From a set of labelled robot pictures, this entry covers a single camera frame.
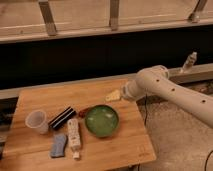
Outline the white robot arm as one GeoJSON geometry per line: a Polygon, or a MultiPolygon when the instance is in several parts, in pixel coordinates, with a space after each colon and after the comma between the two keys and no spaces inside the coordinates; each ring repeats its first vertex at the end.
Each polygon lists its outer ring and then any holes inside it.
{"type": "Polygon", "coordinates": [[[213,128],[213,97],[172,82],[169,79],[169,70],[162,65],[140,70],[120,89],[110,92],[105,100],[108,102],[120,99],[137,101],[147,92],[174,103],[213,128]]]}

